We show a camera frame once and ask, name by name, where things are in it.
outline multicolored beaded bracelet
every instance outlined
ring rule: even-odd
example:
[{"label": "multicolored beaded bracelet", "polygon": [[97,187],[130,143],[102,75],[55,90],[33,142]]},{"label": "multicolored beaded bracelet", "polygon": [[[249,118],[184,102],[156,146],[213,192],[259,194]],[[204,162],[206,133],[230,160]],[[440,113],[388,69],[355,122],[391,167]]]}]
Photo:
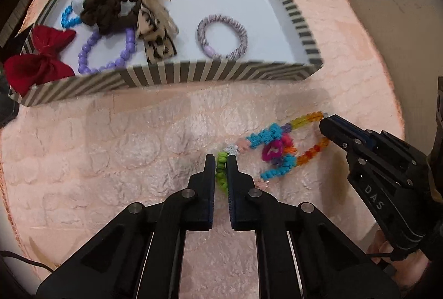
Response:
[{"label": "multicolored beaded bracelet", "polygon": [[131,54],[137,51],[134,28],[126,28],[125,31],[126,48],[120,52],[120,57],[117,58],[115,61],[110,61],[106,66],[91,69],[88,67],[88,53],[101,38],[99,31],[94,30],[92,35],[89,37],[87,43],[81,47],[81,52],[78,54],[78,72],[80,74],[94,74],[98,72],[103,72],[108,69],[123,68],[126,62],[131,58]]},{"label": "multicolored beaded bracelet", "polygon": [[72,13],[72,5],[68,5],[65,9],[65,11],[61,14],[61,27],[68,29],[72,26],[75,26],[77,24],[81,24],[81,19],[79,16],[68,19],[68,17],[71,15]]},{"label": "multicolored beaded bracelet", "polygon": [[322,137],[317,144],[309,148],[300,156],[295,156],[297,148],[294,146],[289,133],[302,126],[320,121],[326,113],[315,112],[291,120],[280,126],[273,123],[269,128],[262,130],[258,134],[251,134],[246,138],[240,138],[234,144],[228,145],[223,151],[217,154],[216,181],[218,185],[226,191],[228,184],[226,181],[226,162],[228,155],[238,155],[250,149],[255,149],[264,144],[262,159],[274,165],[273,169],[260,174],[260,178],[266,183],[273,177],[280,177],[291,171],[292,168],[306,164],[323,148],[329,144],[329,139]]}]

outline brown scrunchie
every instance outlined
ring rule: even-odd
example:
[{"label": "brown scrunchie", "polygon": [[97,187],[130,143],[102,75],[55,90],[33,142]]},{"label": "brown scrunchie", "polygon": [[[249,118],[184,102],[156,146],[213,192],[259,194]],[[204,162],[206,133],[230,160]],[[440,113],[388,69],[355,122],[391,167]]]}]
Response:
[{"label": "brown scrunchie", "polygon": [[[120,2],[135,2],[136,5],[127,15],[119,16]],[[85,0],[80,19],[83,23],[93,26],[98,25],[100,34],[107,35],[111,32],[124,30],[137,26],[141,0]]]}]

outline bead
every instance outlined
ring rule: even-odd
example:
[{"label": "bead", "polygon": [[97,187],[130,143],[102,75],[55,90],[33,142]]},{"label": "bead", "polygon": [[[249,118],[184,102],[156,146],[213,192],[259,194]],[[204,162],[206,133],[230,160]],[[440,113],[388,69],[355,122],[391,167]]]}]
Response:
[{"label": "bead", "polygon": [[238,146],[238,151],[240,153],[244,153],[248,151],[251,147],[251,142],[247,140],[246,138],[240,138],[238,139],[235,144]]},{"label": "bead", "polygon": [[293,146],[287,146],[283,148],[283,154],[295,154],[297,153],[297,148]]},{"label": "bead", "polygon": [[98,30],[94,30],[92,32],[91,38],[94,38],[95,40],[99,40],[101,38],[100,32]]},{"label": "bead", "polygon": [[209,45],[206,45],[206,46],[203,48],[203,52],[204,52],[209,58],[212,58],[212,57],[215,55],[215,50],[214,50],[214,48],[211,47],[211,46],[209,46]]},{"label": "bead", "polygon": [[94,46],[97,44],[97,40],[93,39],[92,37],[90,37],[87,41],[89,46]]},{"label": "bead", "polygon": [[118,68],[122,68],[122,67],[125,66],[125,60],[124,60],[123,58],[118,58],[118,59],[116,59],[116,61],[115,61],[115,65],[116,65],[116,67],[118,67]]},{"label": "bead", "polygon": [[292,146],[294,144],[294,141],[287,133],[283,133],[281,140],[283,141],[284,146]]},{"label": "bead", "polygon": [[271,164],[280,166],[283,164],[283,158],[282,157],[272,158]]},{"label": "bead", "polygon": [[283,133],[290,133],[292,131],[292,125],[291,125],[291,123],[286,123],[281,126],[281,129],[282,129]]},{"label": "bead", "polygon": [[126,44],[126,50],[130,53],[135,53],[136,52],[136,45],[134,43],[128,43]]},{"label": "bead", "polygon": [[135,42],[136,42],[136,36],[134,33],[126,35],[126,43],[135,43]]},{"label": "bead", "polygon": [[87,68],[86,65],[81,64],[81,65],[78,66],[78,72],[79,72],[80,74],[83,74],[83,73],[85,72],[85,69],[86,69],[86,68]]},{"label": "bead", "polygon": [[229,144],[225,148],[225,152],[229,155],[237,155],[238,154],[238,146],[236,144]]},{"label": "bead", "polygon": [[131,56],[131,53],[129,52],[129,50],[123,49],[120,52],[120,58],[122,58],[122,59],[128,60],[130,56]]}]

